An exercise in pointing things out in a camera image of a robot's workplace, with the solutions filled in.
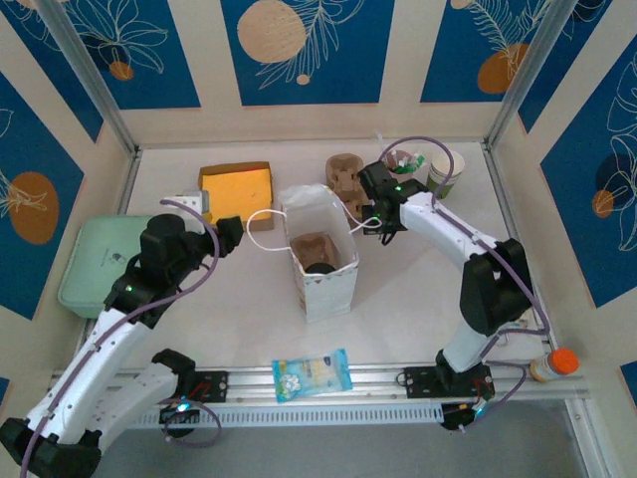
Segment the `white paper carry bag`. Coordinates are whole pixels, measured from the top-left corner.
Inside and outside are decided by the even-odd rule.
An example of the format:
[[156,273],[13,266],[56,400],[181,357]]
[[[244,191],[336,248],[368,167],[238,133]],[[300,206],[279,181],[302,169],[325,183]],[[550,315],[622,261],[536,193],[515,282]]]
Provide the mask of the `white paper carry bag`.
[[[245,231],[251,242],[267,252],[285,252],[290,255],[295,283],[306,320],[316,322],[348,313],[351,310],[359,254],[354,234],[372,221],[356,220],[344,203],[327,186],[322,184],[297,185],[279,194],[281,208],[269,212],[283,217],[286,245],[266,247],[252,234],[250,217]],[[337,269],[328,275],[308,275],[293,253],[292,240],[309,233],[326,233],[337,249]]]

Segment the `brown cardboard napkin box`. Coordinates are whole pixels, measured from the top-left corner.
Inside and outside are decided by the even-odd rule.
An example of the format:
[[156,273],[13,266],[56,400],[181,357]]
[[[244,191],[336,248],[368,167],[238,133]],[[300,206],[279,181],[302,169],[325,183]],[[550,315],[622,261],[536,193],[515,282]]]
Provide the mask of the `brown cardboard napkin box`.
[[[247,162],[238,162],[238,163],[225,163],[225,164],[217,164],[217,165],[202,167],[199,170],[198,186],[202,191],[205,191],[202,189],[202,176],[204,174],[235,172],[235,171],[260,169],[260,168],[268,169],[271,174],[272,205],[269,209],[272,209],[273,200],[274,200],[273,178],[272,178],[271,166],[267,161],[247,161]],[[255,216],[251,221],[251,225],[250,225],[251,231],[265,231],[265,230],[272,230],[274,228],[274,213],[269,212],[269,209],[263,209],[253,213],[255,214]],[[241,219],[243,222],[243,225],[247,224],[248,219],[246,221],[243,221]]]

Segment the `pink paper cup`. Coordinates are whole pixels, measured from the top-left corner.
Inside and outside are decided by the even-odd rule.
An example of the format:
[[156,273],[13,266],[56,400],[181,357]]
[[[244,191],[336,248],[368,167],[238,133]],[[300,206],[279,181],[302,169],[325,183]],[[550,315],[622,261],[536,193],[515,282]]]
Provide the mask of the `pink paper cup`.
[[414,155],[402,149],[392,149],[382,158],[390,175],[399,182],[409,179],[414,171]]

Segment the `green and white stirrer packets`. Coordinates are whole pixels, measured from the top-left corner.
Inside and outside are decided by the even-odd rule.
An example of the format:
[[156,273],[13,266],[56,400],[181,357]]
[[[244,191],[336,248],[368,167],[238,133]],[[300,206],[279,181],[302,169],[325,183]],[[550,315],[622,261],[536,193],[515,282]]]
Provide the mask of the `green and white stirrer packets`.
[[407,152],[393,149],[387,154],[387,164],[395,174],[412,174],[425,163],[425,157],[420,152]]

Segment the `yellow napkin stack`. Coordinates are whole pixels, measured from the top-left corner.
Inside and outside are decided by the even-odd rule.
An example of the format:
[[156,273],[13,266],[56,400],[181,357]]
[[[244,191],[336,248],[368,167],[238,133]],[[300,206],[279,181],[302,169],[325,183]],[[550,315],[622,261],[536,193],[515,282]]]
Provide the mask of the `yellow napkin stack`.
[[266,168],[204,174],[202,189],[209,194],[214,222],[233,216],[246,221],[272,205],[271,174]]

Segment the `stack of green paper cups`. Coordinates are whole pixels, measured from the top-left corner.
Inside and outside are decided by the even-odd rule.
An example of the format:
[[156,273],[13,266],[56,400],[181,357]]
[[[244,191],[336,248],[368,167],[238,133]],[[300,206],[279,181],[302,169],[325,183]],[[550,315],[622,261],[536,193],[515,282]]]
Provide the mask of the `stack of green paper cups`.
[[444,152],[432,155],[427,175],[427,188],[436,193],[437,199],[444,199],[465,169],[465,158],[457,151],[451,150],[453,162]]

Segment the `mint green zip case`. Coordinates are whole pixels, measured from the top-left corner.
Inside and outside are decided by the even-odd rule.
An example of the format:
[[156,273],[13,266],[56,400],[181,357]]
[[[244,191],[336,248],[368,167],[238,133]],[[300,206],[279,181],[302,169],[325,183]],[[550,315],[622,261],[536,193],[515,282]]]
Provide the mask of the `mint green zip case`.
[[60,304],[83,319],[95,319],[112,284],[140,252],[148,215],[99,216],[80,229],[58,291]]

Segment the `blue wet wipes packet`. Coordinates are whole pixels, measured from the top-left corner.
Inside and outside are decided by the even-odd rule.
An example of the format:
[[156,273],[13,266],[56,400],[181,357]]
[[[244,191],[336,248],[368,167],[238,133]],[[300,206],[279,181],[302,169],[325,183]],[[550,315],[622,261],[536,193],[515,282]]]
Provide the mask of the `blue wet wipes packet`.
[[271,366],[278,403],[353,389],[345,349],[314,357],[276,359]]

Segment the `black controller board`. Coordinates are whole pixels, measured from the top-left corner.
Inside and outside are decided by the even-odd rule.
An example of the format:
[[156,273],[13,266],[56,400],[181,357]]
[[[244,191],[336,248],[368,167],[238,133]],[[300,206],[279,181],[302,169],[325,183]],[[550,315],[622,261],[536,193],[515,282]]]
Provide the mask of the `black controller board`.
[[450,431],[463,431],[484,411],[483,408],[476,408],[472,404],[443,404],[443,422],[441,425]]
[[190,403],[171,403],[159,411],[159,423],[169,426],[197,423],[200,410]]

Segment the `bottle with orange cap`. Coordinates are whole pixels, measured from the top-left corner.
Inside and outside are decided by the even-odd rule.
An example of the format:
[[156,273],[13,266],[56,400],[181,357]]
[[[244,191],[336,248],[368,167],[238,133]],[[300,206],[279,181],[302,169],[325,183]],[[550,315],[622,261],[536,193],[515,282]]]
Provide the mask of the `bottle with orange cap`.
[[556,349],[535,358],[530,364],[531,376],[539,382],[548,382],[578,371],[579,358],[570,349]]

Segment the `aluminium table side rail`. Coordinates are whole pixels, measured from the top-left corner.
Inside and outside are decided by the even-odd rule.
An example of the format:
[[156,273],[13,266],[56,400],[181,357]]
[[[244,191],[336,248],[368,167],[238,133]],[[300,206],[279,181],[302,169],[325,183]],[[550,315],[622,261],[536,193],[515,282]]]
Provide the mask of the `aluminium table side rail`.
[[[515,238],[521,244],[523,244],[524,239],[522,237],[522,233],[518,224],[511,195],[506,188],[504,176],[500,170],[498,158],[494,153],[494,150],[487,144],[485,140],[481,142],[481,149],[506,225],[506,229],[511,237]],[[536,306],[532,306],[533,319],[537,325],[538,330],[548,328],[548,330],[541,336],[541,341],[544,344],[544,348],[546,350],[552,351],[555,349],[555,336],[550,324],[548,312],[545,310],[544,307],[543,297],[541,296],[541,292],[537,284],[535,283],[530,263],[529,271],[531,274],[531,289],[536,300],[536,304],[538,305],[538,308]]]
[[[142,157],[142,149],[139,148],[135,152],[135,155],[128,168],[128,171],[125,177],[125,182],[123,185],[123,190],[117,202],[117,207],[115,210],[116,215],[125,215],[128,210],[130,198],[131,198],[135,181],[136,181],[138,171],[140,168],[141,157]],[[75,347],[75,356],[79,353],[80,348],[86,342],[89,335],[92,333],[92,330],[95,327],[96,322],[97,322],[96,320],[86,320],[86,323],[81,328],[81,331],[76,343],[76,347]]]

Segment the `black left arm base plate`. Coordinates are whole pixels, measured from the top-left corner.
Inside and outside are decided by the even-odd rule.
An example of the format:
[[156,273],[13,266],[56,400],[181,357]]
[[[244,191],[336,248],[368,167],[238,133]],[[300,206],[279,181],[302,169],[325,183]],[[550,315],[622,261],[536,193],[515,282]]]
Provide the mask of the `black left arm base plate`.
[[227,370],[191,370],[179,376],[168,400],[187,399],[201,403],[223,403],[228,392]]

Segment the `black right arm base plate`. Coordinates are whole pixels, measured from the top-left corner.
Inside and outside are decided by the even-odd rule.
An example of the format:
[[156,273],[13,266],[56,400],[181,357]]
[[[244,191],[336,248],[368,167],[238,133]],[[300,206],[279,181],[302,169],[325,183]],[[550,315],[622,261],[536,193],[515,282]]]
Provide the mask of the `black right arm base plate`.
[[491,369],[479,363],[457,373],[438,366],[411,366],[404,371],[408,398],[484,398],[495,396]]

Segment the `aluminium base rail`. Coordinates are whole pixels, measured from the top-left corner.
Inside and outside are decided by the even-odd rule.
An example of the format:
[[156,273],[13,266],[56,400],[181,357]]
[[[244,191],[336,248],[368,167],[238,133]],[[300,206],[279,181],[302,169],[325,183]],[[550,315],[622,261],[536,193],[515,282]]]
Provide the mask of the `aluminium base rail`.
[[[397,377],[407,365],[355,364],[350,368],[353,389],[321,394],[292,401],[291,406],[330,406],[371,403],[403,403],[408,400],[406,390]],[[228,367],[227,406],[275,406],[275,386],[269,366]],[[513,365],[492,365],[491,377],[496,399],[501,399],[514,385],[520,383],[522,371]],[[510,400],[587,399],[591,392],[581,373],[549,382],[527,378]]]

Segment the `aluminium frame post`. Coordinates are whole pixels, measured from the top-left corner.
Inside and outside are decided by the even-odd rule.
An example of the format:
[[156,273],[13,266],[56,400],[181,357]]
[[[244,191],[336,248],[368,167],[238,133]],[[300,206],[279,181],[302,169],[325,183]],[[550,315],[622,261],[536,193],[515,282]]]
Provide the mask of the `aluminium frame post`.
[[504,95],[501,107],[484,138],[487,152],[492,152],[502,139],[510,122],[527,97],[578,0],[552,0],[539,23],[523,62]]
[[33,0],[33,2],[67,63],[73,69],[105,123],[111,128],[116,140],[131,157],[136,157],[138,144],[123,120],[104,78],[63,6],[57,0]]

